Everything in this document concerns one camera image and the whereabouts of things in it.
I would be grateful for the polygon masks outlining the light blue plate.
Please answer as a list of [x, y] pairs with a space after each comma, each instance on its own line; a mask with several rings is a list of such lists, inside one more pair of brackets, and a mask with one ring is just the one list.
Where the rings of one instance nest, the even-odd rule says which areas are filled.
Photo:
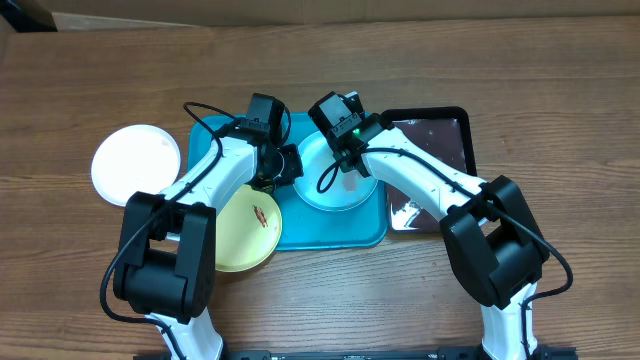
[[357, 170], [344, 173], [338, 170], [331, 187], [325, 193], [317, 191], [322, 173], [334, 163], [333, 152], [319, 131], [307, 136], [298, 146], [303, 176], [294, 182], [296, 193], [309, 205], [325, 211], [344, 211], [354, 208], [373, 194], [378, 181], [362, 177]]

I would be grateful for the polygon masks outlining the yellow plate with stain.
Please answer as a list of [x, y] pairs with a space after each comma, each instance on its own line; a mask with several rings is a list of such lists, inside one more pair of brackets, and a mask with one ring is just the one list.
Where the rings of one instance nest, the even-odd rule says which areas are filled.
[[260, 265], [275, 251], [282, 229], [273, 197], [243, 185], [216, 219], [215, 269], [233, 273]]

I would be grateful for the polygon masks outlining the pink plate with red stain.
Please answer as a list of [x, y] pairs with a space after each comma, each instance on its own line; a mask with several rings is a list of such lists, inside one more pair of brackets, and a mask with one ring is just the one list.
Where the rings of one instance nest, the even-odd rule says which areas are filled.
[[100, 144], [91, 180], [105, 201], [125, 206], [138, 191], [156, 194], [172, 185], [180, 167], [174, 138], [159, 127], [137, 124], [112, 133]]

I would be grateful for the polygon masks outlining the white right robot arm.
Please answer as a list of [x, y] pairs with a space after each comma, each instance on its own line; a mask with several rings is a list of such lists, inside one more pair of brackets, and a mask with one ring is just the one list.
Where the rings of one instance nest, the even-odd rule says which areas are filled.
[[438, 221], [456, 279], [481, 306], [484, 353], [530, 358], [530, 304], [551, 249], [519, 187], [454, 169], [378, 114], [340, 115], [324, 135], [338, 167], [392, 185]]

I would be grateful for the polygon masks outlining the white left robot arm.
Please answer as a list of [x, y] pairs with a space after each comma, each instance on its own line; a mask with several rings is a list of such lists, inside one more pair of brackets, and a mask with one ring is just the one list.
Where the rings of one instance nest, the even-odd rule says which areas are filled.
[[154, 326], [168, 359], [217, 359], [223, 352], [207, 310], [219, 211], [244, 185], [270, 194], [303, 173], [297, 147], [279, 131], [232, 122], [212, 135], [210, 150], [180, 180], [158, 194], [137, 192], [128, 200], [118, 252], [101, 284], [135, 313], [114, 313], [101, 294], [105, 314]]

